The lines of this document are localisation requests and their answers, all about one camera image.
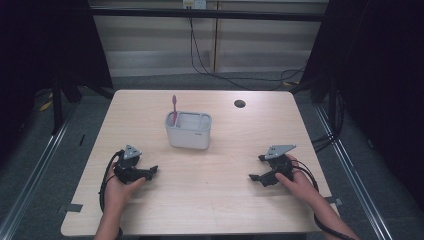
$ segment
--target forearm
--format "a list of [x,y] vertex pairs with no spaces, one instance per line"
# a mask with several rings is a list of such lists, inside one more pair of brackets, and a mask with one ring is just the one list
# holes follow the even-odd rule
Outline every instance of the forearm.
[[105,211],[100,219],[100,224],[94,239],[116,239],[119,233],[121,213],[122,211],[119,209]]
[[[353,239],[359,239],[321,195],[317,194],[314,196],[308,201],[308,205],[312,208],[316,217],[323,225]],[[326,239],[339,239],[327,232],[324,232],[324,235]]]

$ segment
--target white plastic container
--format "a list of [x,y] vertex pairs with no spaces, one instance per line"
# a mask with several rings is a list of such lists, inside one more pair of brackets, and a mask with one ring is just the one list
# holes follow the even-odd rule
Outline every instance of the white plastic container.
[[212,118],[206,113],[177,111],[165,118],[169,144],[174,147],[206,149],[209,147]]

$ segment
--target wall socket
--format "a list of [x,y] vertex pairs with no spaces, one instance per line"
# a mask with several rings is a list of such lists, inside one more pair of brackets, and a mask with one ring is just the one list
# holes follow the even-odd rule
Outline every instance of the wall socket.
[[206,0],[183,0],[183,9],[206,10]]

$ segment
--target toothbrush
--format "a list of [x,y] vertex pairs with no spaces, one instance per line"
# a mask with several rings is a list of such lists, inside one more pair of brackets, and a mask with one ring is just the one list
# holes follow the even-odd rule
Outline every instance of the toothbrush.
[[175,122],[177,121],[177,108],[176,108],[177,97],[175,95],[172,97],[172,103],[174,104],[174,125],[175,125]]

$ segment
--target wooden tabletop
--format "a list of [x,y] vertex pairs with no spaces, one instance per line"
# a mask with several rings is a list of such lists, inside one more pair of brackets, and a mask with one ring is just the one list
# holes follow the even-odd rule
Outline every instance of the wooden tabletop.
[[[173,110],[212,117],[206,150],[176,148],[164,125]],[[246,103],[244,108],[234,105]],[[312,211],[281,184],[263,187],[249,174],[264,174],[260,162],[271,145],[314,174],[321,194],[331,196],[293,96],[288,92],[120,90],[116,92],[72,200],[66,236],[94,235],[102,212],[99,189],[112,155],[129,144],[142,151],[137,168],[159,165],[130,200],[121,227],[128,235],[260,234],[318,231]]]

